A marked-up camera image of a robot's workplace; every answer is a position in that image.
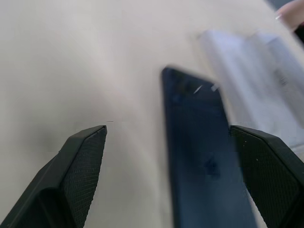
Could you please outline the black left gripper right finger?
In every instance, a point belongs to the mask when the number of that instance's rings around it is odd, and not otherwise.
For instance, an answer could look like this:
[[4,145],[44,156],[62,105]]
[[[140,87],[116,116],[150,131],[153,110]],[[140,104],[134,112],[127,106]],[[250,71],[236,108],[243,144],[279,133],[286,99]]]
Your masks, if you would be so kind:
[[304,226],[304,163],[277,136],[233,125],[247,190],[269,228]]

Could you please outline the person's bare hand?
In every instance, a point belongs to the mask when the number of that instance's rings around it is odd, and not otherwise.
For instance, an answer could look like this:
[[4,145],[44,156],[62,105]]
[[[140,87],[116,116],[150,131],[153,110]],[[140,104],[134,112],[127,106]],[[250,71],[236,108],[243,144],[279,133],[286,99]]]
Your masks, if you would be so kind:
[[277,19],[294,31],[304,24],[304,0],[293,0],[279,8],[276,13]]

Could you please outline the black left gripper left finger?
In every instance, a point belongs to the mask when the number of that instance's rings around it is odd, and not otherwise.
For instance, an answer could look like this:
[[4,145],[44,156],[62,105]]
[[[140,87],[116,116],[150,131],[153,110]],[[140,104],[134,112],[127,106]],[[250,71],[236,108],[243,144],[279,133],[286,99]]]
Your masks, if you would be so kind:
[[1,223],[2,228],[82,228],[99,180],[107,127],[70,136],[43,166]]

